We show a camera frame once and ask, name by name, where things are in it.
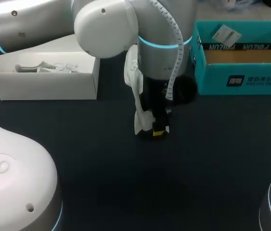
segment black tabletop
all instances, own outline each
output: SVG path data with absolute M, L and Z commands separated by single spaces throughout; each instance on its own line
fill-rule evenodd
M 60 176 L 66 231 L 259 231 L 271 181 L 271 96 L 203 97 L 159 142 L 134 135 L 125 54 L 102 60 L 97 101 L 1 102 Z

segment white cable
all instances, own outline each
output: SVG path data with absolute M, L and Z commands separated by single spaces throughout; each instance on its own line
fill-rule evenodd
M 182 61 L 183 61 L 183 57 L 184 57 L 184 38 L 182 35 L 181 30 L 179 29 L 178 24 L 176 23 L 175 19 L 173 18 L 173 16 L 170 14 L 170 12 L 168 12 L 168 10 L 161 5 L 160 2 L 158 2 L 158 0 L 148 0 L 162 15 L 163 17 L 168 21 L 168 23 L 170 24 L 174 35 L 176 37 L 177 43 L 178 43 L 178 54 L 177 54 L 177 59 L 175 62 L 175 66 L 174 69 L 172 71 L 171 77 L 170 77 L 170 81 L 168 84 L 168 89 L 166 91 L 166 96 L 165 98 L 173 101 L 173 87 L 174 87 L 174 82 L 176 80 L 176 77 L 178 75 L 178 71 L 181 67 Z

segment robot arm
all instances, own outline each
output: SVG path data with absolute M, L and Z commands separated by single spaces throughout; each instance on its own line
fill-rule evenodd
M 74 32 L 69 0 L 0 0 L 0 54 Z
M 159 126 L 177 77 L 186 72 L 198 0 L 0 0 L 0 53 L 75 34 L 92 56 L 109 58 L 137 43 L 142 105 Z M 182 97 L 180 102 L 187 102 Z
M 0 0 L 0 54 L 73 34 L 74 29 L 81 47 L 99 58 L 128 49 L 138 33 L 133 7 L 124 0 Z

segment yellow object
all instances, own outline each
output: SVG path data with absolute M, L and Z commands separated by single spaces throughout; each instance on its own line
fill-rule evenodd
M 162 136 L 165 131 L 154 131 L 153 136 Z

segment open white box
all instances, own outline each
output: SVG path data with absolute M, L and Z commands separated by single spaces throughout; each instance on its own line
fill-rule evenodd
M 95 100 L 97 98 L 100 59 L 81 51 L 73 37 L 60 42 L 0 55 L 1 100 Z M 81 73 L 16 73 L 15 66 L 73 64 Z

